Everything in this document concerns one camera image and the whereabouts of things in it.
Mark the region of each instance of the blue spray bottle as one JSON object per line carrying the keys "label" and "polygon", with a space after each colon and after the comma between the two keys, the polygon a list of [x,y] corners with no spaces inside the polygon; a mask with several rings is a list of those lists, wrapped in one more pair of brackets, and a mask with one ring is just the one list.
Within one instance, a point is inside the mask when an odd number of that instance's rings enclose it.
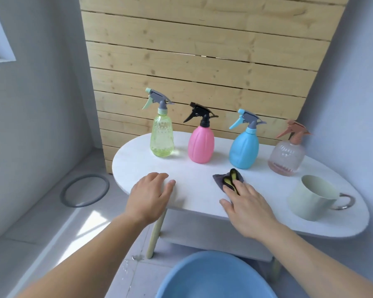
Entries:
{"label": "blue spray bottle", "polygon": [[248,169],[253,165],[254,161],[259,154],[259,139],[256,135],[256,127],[259,124],[266,124],[259,116],[239,109],[239,119],[230,126],[230,130],[238,125],[247,122],[249,126],[240,134],[232,143],[231,150],[229,151],[229,161],[231,164],[240,169]]}

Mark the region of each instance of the wooden slat wall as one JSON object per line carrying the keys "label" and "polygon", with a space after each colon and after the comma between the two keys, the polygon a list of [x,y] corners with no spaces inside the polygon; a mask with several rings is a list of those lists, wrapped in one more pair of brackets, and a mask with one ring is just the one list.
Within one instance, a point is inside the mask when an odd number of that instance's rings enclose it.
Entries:
{"label": "wooden slat wall", "polygon": [[190,102],[211,108],[215,136],[239,108],[260,115],[260,143],[276,145],[297,119],[348,0],[80,0],[107,171],[116,151],[151,132],[157,107],[145,88],[175,102],[176,131]]}

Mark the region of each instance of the forearm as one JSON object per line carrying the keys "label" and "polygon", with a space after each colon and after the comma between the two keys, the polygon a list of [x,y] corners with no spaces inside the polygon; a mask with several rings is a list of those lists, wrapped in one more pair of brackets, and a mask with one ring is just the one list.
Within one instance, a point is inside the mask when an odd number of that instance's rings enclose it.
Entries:
{"label": "forearm", "polygon": [[373,283],[279,226],[263,242],[311,298],[373,298]]}
{"label": "forearm", "polygon": [[19,298],[104,298],[144,225],[119,215],[99,235],[28,287]]}

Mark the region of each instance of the spray bottle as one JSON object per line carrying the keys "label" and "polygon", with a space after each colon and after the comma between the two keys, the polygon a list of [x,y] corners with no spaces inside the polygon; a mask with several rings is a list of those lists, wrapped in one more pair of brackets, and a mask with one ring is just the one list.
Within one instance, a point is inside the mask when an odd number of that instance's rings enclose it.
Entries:
{"label": "spray bottle", "polygon": [[143,110],[152,103],[159,103],[158,115],[152,126],[151,150],[155,156],[167,157],[174,150],[173,126],[170,117],[167,116],[167,105],[174,103],[158,91],[150,88],[146,88],[145,91],[149,93],[149,99],[142,108]]}
{"label": "spray bottle", "polygon": [[287,130],[279,134],[276,138],[288,133],[294,133],[290,140],[279,142],[268,160],[268,166],[277,174],[291,176],[294,175],[305,156],[305,149],[301,143],[303,135],[310,135],[304,125],[288,120]]}
{"label": "spray bottle", "polygon": [[259,116],[243,109],[239,109],[238,113],[240,114],[239,119],[229,129],[231,130],[245,122],[249,126],[232,143],[229,151],[229,161],[237,168],[248,169],[253,165],[259,154],[259,139],[256,135],[257,125],[266,124],[266,122],[262,121]]}
{"label": "spray bottle", "polygon": [[214,115],[205,106],[201,106],[197,103],[191,102],[190,106],[193,108],[192,113],[184,123],[191,120],[194,117],[203,117],[200,121],[200,126],[193,131],[188,142],[188,155],[189,158],[196,163],[207,163],[210,161],[211,156],[214,152],[214,134],[210,129],[210,118],[218,117]]}

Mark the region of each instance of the yellow-green spray bottle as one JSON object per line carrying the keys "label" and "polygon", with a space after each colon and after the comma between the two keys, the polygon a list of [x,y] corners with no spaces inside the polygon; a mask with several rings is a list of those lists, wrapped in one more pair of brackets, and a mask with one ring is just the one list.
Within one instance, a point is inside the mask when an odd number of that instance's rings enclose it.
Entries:
{"label": "yellow-green spray bottle", "polygon": [[149,93],[149,99],[142,108],[143,110],[149,107],[152,103],[159,103],[158,115],[154,119],[151,134],[151,150],[155,156],[167,157],[174,150],[173,126],[171,119],[167,116],[167,105],[174,103],[164,94],[152,90],[145,89]]}

